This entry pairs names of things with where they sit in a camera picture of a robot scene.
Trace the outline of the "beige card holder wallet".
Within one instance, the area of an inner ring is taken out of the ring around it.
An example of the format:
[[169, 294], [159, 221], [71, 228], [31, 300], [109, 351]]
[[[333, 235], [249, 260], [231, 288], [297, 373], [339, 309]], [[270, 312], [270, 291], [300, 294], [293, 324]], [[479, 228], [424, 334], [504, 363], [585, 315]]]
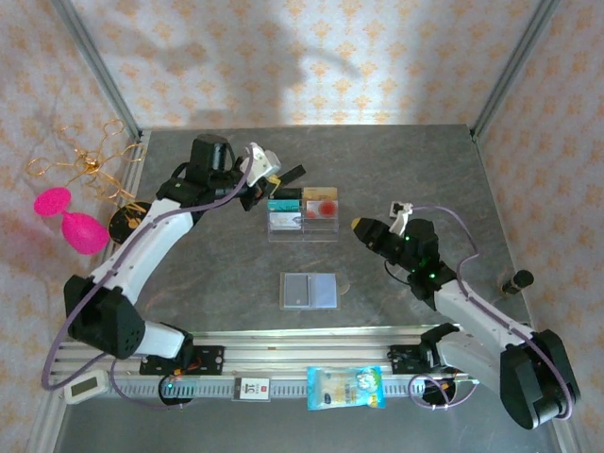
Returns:
[[282, 310], [337, 310], [350, 282], [338, 273], [282, 273], [279, 281]]

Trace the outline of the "pale white credit card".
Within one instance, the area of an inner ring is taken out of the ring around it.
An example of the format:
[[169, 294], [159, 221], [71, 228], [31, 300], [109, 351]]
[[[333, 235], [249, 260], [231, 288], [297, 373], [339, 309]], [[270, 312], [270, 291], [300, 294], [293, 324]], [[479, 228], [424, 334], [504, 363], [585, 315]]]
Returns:
[[272, 231], [300, 230], [303, 216], [299, 211], [271, 211], [268, 215]]

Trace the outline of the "card with red circle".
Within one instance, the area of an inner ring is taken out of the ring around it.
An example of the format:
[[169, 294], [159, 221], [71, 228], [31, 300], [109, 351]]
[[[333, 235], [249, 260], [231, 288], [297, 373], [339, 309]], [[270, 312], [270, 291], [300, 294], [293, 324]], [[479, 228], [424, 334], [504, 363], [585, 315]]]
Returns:
[[309, 219], [334, 219], [338, 216], [339, 206], [335, 200], [308, 200], [305, 215]]

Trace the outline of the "clear acrylic card stand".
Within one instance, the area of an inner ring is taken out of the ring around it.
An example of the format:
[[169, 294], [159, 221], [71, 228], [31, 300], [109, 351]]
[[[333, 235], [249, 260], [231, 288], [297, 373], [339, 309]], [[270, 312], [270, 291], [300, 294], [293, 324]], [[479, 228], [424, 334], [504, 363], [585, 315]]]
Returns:
[[336, 242], [339, 235], [339, 212], [334, 219], [309, 219], [306, 217], [306, 202], [303, 195], [299, 211], [303, 216], [300, 230], [272, 231], [269, 228], [268, 215], [271, 211], [267, 208], [268, 239], [270, 242]]

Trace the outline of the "white label card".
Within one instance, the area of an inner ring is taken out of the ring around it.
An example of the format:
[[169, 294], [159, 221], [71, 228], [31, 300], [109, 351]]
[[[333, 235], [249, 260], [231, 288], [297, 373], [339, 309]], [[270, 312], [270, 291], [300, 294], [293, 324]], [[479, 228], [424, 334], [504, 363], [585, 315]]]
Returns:
[[268, 377], [236, 377], [233, 401], [268, 402], [271, 400], [271, 380]]

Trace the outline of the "black cylinder brown end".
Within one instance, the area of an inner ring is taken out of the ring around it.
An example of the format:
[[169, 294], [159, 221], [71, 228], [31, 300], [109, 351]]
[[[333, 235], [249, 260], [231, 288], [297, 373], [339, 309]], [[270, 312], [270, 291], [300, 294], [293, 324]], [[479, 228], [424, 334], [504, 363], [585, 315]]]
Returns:
[[532, 285], [533, 282], [533, 273], [529, 270], [522, 269], [517, 271], [501, 285], [501, 292], [508, 295], [519, 294], [521, 291]]

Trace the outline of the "pink goblet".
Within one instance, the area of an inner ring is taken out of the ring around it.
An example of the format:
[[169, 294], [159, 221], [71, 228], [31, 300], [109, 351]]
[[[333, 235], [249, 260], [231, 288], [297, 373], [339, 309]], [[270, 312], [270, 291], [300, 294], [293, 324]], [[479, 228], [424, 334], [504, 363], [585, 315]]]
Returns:
[[108, 229], [87, 213], [68, 211], [71, 201], [67, 187], [52, 187], [36, 198], [34, 211], [41, 217], [59, 216], [61, 233], [77, 253], [93, 255], [102, 251], [109, 243]]

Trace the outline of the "blue snack packet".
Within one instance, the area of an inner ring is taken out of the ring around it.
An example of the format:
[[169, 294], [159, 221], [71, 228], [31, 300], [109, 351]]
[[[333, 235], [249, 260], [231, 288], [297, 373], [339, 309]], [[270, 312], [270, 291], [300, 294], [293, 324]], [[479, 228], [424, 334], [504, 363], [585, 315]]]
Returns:
[[383, 378], [378, 366], [308, 368], [309, 411], [353, 407], [384, 409], [385, 405]]

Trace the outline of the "grey metal sheet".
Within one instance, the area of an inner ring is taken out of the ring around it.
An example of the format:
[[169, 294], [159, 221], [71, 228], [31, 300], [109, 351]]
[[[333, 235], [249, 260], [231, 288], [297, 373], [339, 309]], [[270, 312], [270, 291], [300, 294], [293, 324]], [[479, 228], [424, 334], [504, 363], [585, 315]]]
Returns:
[[68, 407], [52, 453], [559, 453], [550, 426], [518, 427], [488, 390], [449, 411], [308, 411], [303, 399], [202, 399], [153, 411], [122, 398]]

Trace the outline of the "white digital timer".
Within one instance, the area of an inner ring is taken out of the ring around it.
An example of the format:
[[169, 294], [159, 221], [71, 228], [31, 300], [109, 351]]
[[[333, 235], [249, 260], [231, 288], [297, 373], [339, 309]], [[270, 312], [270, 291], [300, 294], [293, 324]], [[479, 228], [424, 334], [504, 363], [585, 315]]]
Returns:
[[63, 395], [67, 405], [76, 405], [105, 394], [108, 390], [109, 373], [105, 370], [95, 369], [67, 384], [63, 389]]

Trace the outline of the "aluminium table side rail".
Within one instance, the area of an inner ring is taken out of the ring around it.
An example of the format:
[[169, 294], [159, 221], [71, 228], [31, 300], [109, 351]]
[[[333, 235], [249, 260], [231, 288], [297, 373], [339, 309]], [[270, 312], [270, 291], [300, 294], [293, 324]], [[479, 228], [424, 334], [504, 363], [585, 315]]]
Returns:
[[114, 132], [107, 133], [92, 150], [77, 152], [77, 163], [84, 185], [94, 199], [111, 208], [106, 222], [109, 239], [122, 245], [142, 223], [150, 210], [148, 201], [137, 198], [147, 146], [131, 143], [119, 151], [105, 150], [105, 141]]
[[525, 326], [528, 326], [528, 327], [533, 327], [534, 323], [533, 323], [533, 319], [531, 317], [530, 308], [527, 304], [526, 298], [524, 297], [524, 294], [522, 293], [522, 291], [519, 291], [517, 294], [507, 294], [507, 293], [504, 293], [501, 289], [503, 284], [508, 279], [511, 279], [513, 277], [513, 275], [517, 272], [517, 267], [514, 262], [514, 258], [512, 256], [512, 252], [510, 250], [510, 243], [509, 243], [508, 237], [506, 235], [506, 233], [507, 233], [506, 228], [503, 224], [501, 209], [497, 204], [495, 188], [494, 188], [492, 179], [490, 178], [488, 171], [487, 171], [486, 159], [482, 155], [479, 137], [472, 135], [471, 139], [472, 139], [472, 145], [474, 145], [474, 148], [476, 150], [476, 154], [478, 156], [483, 173], [486, 177], [490, 195], [493, 199], [497, 223], [501, 229], [501, 234], [503, 236], [503, 242], [505, 245], [505, 257], [507, 258], [507, 261], [508, 261], [506, 263], [506, 266], [501, 271], [497, 272], [497, 278], [496, 278], [497, 291], [498, 291], [497, 301], [509, 301], [509, 300], [513, 300], [514, 298], [517, 298], [522, 303], [522, 307], [525, 312], [525, 316], [520, 320], [520, 323]]

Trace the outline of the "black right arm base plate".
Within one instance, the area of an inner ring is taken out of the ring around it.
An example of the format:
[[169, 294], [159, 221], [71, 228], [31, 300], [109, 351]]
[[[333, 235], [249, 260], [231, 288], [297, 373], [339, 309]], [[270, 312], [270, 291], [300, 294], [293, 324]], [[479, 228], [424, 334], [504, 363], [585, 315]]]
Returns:
[[424, 374], [435, 365], [431, 351], [420, 344], [391, 345], [387, 357], [395, 375]]

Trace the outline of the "aluminium frame post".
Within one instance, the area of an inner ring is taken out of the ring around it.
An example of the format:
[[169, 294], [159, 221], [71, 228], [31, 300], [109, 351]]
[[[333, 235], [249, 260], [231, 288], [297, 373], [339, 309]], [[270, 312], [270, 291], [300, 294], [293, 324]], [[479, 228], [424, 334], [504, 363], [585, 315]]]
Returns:
[[141, 138], [143, 131], [134, 119], [114, 77], [111, 75], [107, 64], [97, 49], [88, 28], [80, 18], [73, 1], [50, 0], [50, 3], [72, 36], [75, 46], [86, 60], [88, 67], [95, 76], [104, 95], [115, 109], [118, 118], [125, 123], [128, 136], [132, 140], [138, 141]]
[[533, 48], [545, 32], [545, 29], [560, 2], [561, 0], [539, 0], [537, 8], [528, 21], [525, 31], [503, 67], [477, 120], [470, 128], [470, 135], [474, 143], [479, 142], [480, 138], [485, 134], [489, 125], [495, 118], [496, 113], [512, 88], [515, 79], [520, 74]]

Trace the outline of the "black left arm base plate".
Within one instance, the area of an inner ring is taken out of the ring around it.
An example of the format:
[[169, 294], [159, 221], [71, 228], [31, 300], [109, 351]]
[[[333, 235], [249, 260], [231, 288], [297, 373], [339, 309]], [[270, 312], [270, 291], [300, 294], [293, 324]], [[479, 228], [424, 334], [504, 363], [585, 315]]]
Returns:
[[141, 359], [142, 376], [220, 376], [225, 348], [221, 345], [186, 344], [184, 351], [173, 359], [146, 356]]

